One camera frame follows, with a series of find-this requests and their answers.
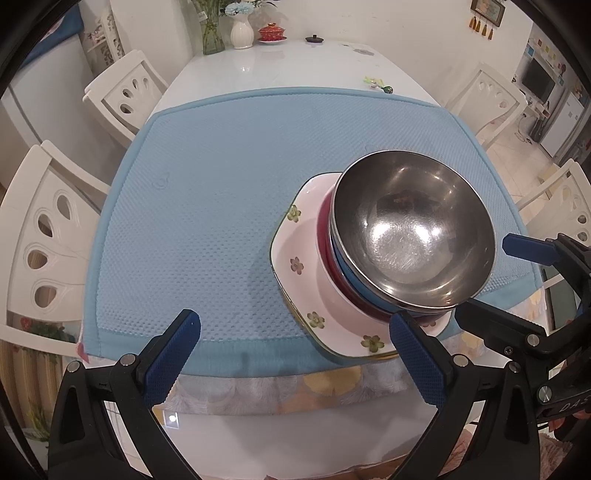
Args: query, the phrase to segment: vase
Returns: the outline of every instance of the vase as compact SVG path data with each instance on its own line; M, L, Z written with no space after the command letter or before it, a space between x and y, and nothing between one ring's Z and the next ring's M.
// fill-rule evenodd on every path
M203 54L211 55L226 49L219 31L219 0L192 0L201 23Z
M234 48L241 50L252 47L255 33L248 21L248 14L236 14L232 18L234 19L234 25L230 33L230 40L232 40Z

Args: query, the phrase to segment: chair backrest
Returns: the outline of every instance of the chair backrest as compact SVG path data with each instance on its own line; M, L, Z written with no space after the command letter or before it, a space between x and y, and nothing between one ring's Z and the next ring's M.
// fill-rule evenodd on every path
M31 147L8 187L0 206L0 326L7 311L45 322L82 319L99 213L68 176L109 190L50 142Z
M143 52L132 50L85 88L83 102L127 147L167 88Z
M569 160L539 191L545 192L551 184L558 184L558 189L527 223L529 235L543 240L564 233L591 246L591 185L581 166Z
M486 150L501 131L525 109L525 95L490 65L480 63L468 84L448 102L446 108L459 116L474 134L493 120L506 116L500 126L487 136L482 146Z

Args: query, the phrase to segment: blue gripper pad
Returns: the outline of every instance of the blue gripper pad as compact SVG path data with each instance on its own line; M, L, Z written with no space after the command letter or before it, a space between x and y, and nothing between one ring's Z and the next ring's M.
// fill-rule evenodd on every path
M142 396L148 408L166 400L201 335L199 315L190 310L183 310L184 312L188 312L188 314L146 370Z
M549 267L558 261L558 252L551 242L509 233L503 239L503 251L515 258Z
M446 400L443 372L399 313L390 318L390 339L423 400L429 405L441 408Z

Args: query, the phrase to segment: green flower print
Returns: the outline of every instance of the green flower print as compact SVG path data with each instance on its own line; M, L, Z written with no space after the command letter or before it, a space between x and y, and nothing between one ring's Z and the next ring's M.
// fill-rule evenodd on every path
M319 316L316 312L309 313L307 317L310 321L310 326L312 328L324 328L324 319L321 316Z
M290 207L289 212L287 212L287 219L297 223L300 220L300 215L301 212L297 209L295 205L292 205Z
M369 348L369 351L372 353L376 353L380 348L384 348L384 343L379 341L379 336L377 335L374 335L373 337L364 335L363 340L361 340L361 345Z
M296 272L298 275L301 275L301 271L304 270L304 264L300 262L300 259L297 257L290 258L290 262L291 271Z

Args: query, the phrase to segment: white vase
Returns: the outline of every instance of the white vase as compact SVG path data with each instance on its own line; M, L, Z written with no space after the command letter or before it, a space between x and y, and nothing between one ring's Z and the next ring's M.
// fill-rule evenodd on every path
M255 39L255 33L248 22L248 14L236 14L233 16L234 25L230 33L230 40L234 48L240 50L242 48L252 47L252 42Z

